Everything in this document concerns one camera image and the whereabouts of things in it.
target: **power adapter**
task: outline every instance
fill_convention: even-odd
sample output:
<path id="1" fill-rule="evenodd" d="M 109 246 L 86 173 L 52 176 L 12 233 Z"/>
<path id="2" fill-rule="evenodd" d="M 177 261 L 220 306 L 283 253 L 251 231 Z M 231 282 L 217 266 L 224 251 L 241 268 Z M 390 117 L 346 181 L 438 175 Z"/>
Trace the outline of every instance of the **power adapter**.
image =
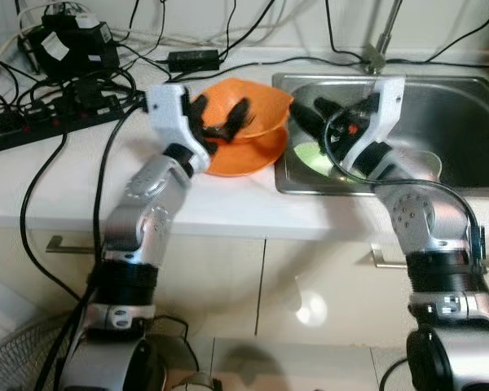
<path id="1" fill-rule="evenodd" d="M 171 51 L 166 63 L 171 72 L 218 71 L 221 60 L 216 50 Z"/>

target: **orange bowl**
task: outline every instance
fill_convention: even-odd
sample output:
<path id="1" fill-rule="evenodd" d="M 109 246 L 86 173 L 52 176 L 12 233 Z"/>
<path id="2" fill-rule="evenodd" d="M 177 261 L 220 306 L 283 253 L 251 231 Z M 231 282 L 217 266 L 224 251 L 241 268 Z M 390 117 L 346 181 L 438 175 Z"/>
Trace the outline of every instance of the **orange bowl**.
<path id="1" fill-rule="evenodd" d="M 205 126 L 221 125 L 228 113 L 243 98 L 250 102 L 252 121 L 239 131 L 233 143 L 246 141 L 277 130 L 288 120 L 293 97 L 276 88 L 253 81 L 226 79 L 207 88 L 202 93 L 208 99 L 203 113 Z"/>
<path id="2" fill-rule="evenodd" d="M 211 141 L 215 141 L 219 147 L 206 173 L 220 177 L 239 177 L 275 163 L 286 148 L 288 132 L 281 126 L 250 138 L 247 143 L 226 144 L 219 139 Z"/>

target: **cabinet door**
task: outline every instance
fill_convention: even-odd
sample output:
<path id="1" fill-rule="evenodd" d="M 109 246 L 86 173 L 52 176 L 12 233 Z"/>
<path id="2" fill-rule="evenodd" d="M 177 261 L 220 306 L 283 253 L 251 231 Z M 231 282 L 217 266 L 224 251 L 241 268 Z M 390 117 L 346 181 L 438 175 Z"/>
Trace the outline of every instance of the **cabinet door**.
<path id="1" fill-rule="evenodd" d="M 255 331 L 264 240 L 172 236 L 160 269 L 160 311 L 191 333 L 251 337 Z"/>
<path id="2" fill-rule="evenodd" d="M 46 253 L 45 248 L 52 235 L 62 235 L 65 245 L 69 246 L 90 245 L 90 236 L 58 231 L 28 233 L 31 249 L 38 261 L 81 295 L 85 291 L 92 256 Z M 33 265 L 22 246 L 20 231 L 16 229 L 0 228 L 0 282 L 37 307 L 51 313 L 71 310 L 76 303 Z"/>
<path id="3" fill-rule="evenodd" d="M 258 337 L 404 346 L 410 292 L 406 270 L 377 269 L 369 244 L 268 240 Z"/>
<path id="4" fill-rule="evenodd" d="M 86 288 L 92 255 L 46 253 L 53 235 L 62 245 L 90 247 L 86 232 L 33 231 L 37 259 L 78 294 Z M 160 268 L 155 303 L 187 320 L 191 334 L 253 336 L 264 240 L 173 235 Z M 0 229 L 0 281 L 41 309 L 60 313 L 75 304 L 31 263 L 13 229 Z"/>

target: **white countertop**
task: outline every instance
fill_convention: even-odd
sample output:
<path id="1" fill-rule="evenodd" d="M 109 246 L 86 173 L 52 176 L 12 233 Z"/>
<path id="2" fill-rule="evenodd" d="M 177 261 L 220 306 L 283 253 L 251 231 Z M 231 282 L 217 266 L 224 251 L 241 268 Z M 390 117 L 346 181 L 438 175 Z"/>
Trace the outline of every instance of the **white countertop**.
<path id="1" fill-rule="evenodd" d="M 243 49 L 228 58 L 224 68 L 250 60 L 279 59 L 293 51 Z M 141 63 L 134 66 L 140 89 L 164 77 Z M 242 68 L 221 77 L 188 83 L 192 96 L 226 77 L 241 77 L 271 84 L 278 72 L 359 74 L 353 68 L 309 64 L 306 61 Z M 431 75 L 478 75 L 471 69 L 391 67 L 387 73 Z M 92 206 L 99 161 L 115 122 L 73 132 L 60 157 L 48 169 L 33 193 L 28 226 L 59 231 L 91 231 Z M 21 201 L 33 175 L 59 144 L 60 138 L 0 152 L 0 226 L 18 226 Z M 101 218 L 104 220 L 120 199 L 129 178 L 149 156 L 160 150 L 156 135 L 142 112 L 123 126 L 111 151 L 106 173 Z M 470 200 L 489 235 L 489 200 Z M 390 220 L 375 197 L 283 195 L 275 189 L 273 167 L 241 178 L 197 175 L 186 204 L 179 212 L 173 233 L 185 235 L 230 235 L 254 238 L 319 239 L 344 237 L 366 239 L 391 233 Z"/>

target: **sink basin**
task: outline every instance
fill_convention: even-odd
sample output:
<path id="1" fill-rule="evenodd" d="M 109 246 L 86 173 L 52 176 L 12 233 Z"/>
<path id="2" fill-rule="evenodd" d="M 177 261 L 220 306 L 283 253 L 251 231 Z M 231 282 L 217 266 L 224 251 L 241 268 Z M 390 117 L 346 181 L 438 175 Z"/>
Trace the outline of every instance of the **sink basin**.
<path id="1" fill-rule="evenodd" d="M 376 77 L 276 74 L 273 86 L 313 108 L 325 97 L 341 105 L 366 97 Z M 289 143 L 275 164 L 275 184 L 286 193 L 366 195 L 369 187 L 334 172 L 316 142 L 293 119 Z M 394 147 L 433 152 L 442 161 L 440 180 L 465 196 L 489 198 L 489 82 L 477 77 L 407 77 Z"/>

